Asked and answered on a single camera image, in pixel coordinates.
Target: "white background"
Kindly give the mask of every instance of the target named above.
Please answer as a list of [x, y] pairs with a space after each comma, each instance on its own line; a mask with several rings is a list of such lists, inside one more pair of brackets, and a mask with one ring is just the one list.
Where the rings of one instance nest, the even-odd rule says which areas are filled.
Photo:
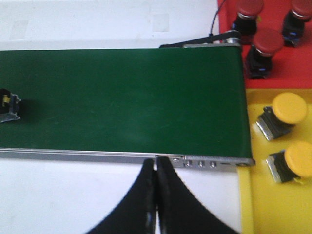
[[[215, 11], [215, 0], [0, 1], [0, 50], [157, 48], [207, 36]], [[140, 168], [0, 158], [0, 234], [85, 233]], [[241, 231], [237, 173], [177, 171], [211, 212]]]

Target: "red button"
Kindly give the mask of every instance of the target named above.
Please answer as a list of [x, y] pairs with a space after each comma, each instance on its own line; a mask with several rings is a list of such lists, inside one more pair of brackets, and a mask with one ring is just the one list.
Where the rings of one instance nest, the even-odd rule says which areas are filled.
[[263, 8], [263, 0], [239, 0], [237, 11], [245, 16], [256, 16]]
[[311, 16], [312, 0], [292, 0], [292, 10], [301, 16]]
[[276, 30], [263, 28], [259, 29], [253, 37], [253, 44], [262, 53], [273, 55], [282, 49], [284, 38]]

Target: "button cap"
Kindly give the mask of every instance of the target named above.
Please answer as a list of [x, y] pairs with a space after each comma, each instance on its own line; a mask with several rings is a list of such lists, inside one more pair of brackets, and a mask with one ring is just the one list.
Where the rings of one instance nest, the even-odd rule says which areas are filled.
[[263, 8], [263, 0], [239, 0], [237, 11], [245, 16], [256, 16]]
[[285, 150], [287, 166], [298, 176], [312, 177], [312, 144], [295, 141]]
[[308, 114], [308, 106], [305, 100], [293, 93], [281, 93], [272, 103], [276, 117], [287, 124], [297, 124], [305, 119]]
[[301, 16], [311, 16], [312, 0], [292, 0], [292, 10]]
[[273, 55], [284, 46], [283, 36], [270, 28], [259, 29], [253, 37], [254, 46], [262, 53]]

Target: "black wire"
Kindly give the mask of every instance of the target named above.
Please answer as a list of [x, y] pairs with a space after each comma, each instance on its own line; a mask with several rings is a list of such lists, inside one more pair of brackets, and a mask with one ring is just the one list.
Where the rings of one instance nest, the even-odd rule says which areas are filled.
[[213, 28], [214, 28], [214, 24], [215, 24], [215, 18], [218, 15], [219, 11], [221, 10], [221, 7], [223, 6], [223, 4], [225, 3], [226, 0], [223, 0], [223, 2], [220, 4], [220, 6], [218, 7], [218, 10], [216, 11], [215, 15], [214, 15], [214, 19], [213, 22], [211, 24], [211, 28], [210, 28], [210, 34], [209, 36], [213, 35]]

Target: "green belt surface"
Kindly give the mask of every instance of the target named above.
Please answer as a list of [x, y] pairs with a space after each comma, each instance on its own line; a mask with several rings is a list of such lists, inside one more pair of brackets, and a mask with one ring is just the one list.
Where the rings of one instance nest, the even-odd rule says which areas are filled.
[[0, 147], [251, 158], [237, 47], [0, 51]]

